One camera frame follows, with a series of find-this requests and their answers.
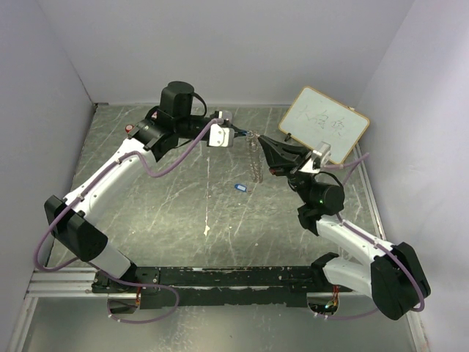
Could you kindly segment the metal disc keyring holder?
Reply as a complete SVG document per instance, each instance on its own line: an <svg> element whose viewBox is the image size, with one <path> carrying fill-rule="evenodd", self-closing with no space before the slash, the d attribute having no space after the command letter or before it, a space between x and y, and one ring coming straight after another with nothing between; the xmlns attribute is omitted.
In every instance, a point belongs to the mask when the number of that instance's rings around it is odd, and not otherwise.
<svg viewBox="0 0 469 352"><path fill-rule="evenodd" d="M262 160L261 160L261 145L258 140L259 134L254 132L253 136L246 136L246 147L248 152L249 164L251 168L252 180L255 183L263 182Z"/></svg>

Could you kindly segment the blue key tag with key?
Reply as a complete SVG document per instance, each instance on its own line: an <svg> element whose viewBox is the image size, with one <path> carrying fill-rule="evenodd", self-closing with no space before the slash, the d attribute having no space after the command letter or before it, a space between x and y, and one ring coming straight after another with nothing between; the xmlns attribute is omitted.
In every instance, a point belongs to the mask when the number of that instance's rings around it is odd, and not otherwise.
<svg viewBox="0 0 469 352"><path fill-rule="evenodd" d="M244 193L248 193L248 192L249 192L248 187L245 186L245 185L243 185L243 184L237 183L237 184L234 185L234 188L235 188L236 190L241 191L241 192L244 192Z"/></svg>

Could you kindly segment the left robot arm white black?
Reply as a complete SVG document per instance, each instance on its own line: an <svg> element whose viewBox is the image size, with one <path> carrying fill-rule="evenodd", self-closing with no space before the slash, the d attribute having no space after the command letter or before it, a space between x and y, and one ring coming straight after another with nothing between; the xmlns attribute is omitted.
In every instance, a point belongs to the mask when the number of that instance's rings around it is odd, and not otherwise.
<svg viewBox="0 0 469 352"><path fill-rule="evenodd" d="M172 81L162 90L160 103L145 118L128 128L118 150L87 181L63 198L45 202L48 235L75 256L110 275L119 292L137 283L136 264L111 244L96 223L120 192L143 173L159 178L179 166L200 141L209 147L230 147L246 131L232 124L232 114L193 114L194 87Z"/></svg>

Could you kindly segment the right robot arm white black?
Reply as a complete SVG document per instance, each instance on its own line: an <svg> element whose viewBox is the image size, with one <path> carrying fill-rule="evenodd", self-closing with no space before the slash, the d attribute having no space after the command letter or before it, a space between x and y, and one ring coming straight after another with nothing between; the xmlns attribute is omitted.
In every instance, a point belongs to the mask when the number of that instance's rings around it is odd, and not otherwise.
<svg viewBox="0 0 469 352"><path fill-rule="evenodd" d="M353 258L333 254L311 273L312 286L322 292L332 286L346 287L368 296L392 320L409 311L423 311L431 288L415 249L405 242L380 239L341 217L344 183L327 171L328 144L310 150L265 135L258 141L270 173L285 177L302 200L301 227L334 242Z"/></svg>

